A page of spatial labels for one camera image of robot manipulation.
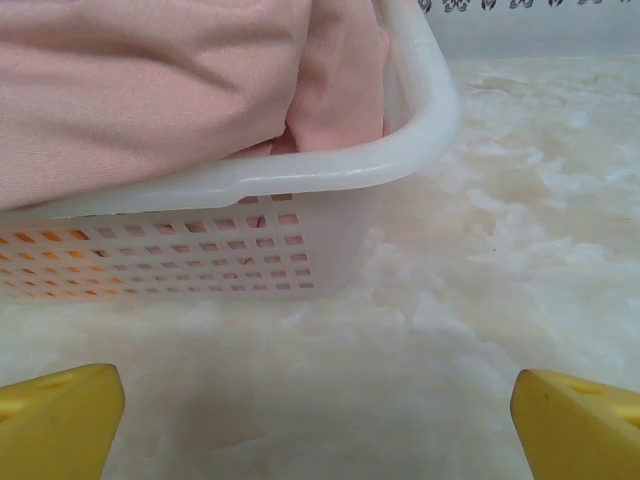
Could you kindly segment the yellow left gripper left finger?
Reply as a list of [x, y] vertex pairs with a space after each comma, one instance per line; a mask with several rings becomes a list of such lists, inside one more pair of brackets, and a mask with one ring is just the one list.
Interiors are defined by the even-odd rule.
[[1, 388], [1, 477], [98, 479], [125, 408], [118, 370], [89, 364]]

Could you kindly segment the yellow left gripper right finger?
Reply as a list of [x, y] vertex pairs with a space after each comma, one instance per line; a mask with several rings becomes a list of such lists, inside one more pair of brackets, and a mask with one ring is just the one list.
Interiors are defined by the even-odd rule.
[[510, 413], [534, 479], [639, 480], [637, 392], [523, 370]]

